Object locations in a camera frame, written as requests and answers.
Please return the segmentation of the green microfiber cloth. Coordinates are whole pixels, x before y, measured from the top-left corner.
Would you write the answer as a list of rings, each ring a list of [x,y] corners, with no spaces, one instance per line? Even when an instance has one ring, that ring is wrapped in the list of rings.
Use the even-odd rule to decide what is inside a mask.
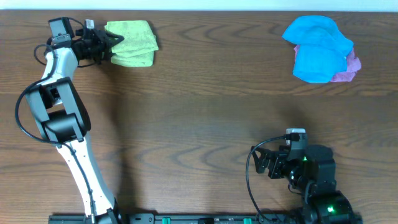
[[[116,58],[131,58],[159,49],[156,36],[147,21],[111,21],[104,28],[111,34],[124,37],[122,42],[111,48]]]

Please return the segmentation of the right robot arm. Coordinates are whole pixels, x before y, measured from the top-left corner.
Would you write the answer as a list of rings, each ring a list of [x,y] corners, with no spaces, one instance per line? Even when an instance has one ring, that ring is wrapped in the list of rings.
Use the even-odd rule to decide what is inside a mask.
[[[285,215],[282,223],[362,223],[349,200],[336,189],[333,151],[322,145],[291,141],[272,151],[253,146],[248,155],[256,172],[267,169],[270,179],[289,181],[288,189],[301,196],[303,206]]]

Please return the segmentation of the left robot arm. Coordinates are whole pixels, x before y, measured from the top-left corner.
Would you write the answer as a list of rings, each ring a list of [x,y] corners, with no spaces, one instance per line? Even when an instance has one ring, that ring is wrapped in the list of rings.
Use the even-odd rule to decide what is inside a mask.
[[[73,30],[71,17],[49,20],[52,36],[45,47],[42,78],[30,84],[16,102],[14,116],[19,128],[19,107],[23,98],[38,127],[39,136],[22,131],[36,141],[51,144],[64,158],[80,191],[84,215],[50,217],[50,223],[128,223],[112,191],[106,185],[91,148],[91,121],[72,80],[80,61],[92,65],[109,60],[112,47],[121,35],[95,29],[87,19],[81,29]]]

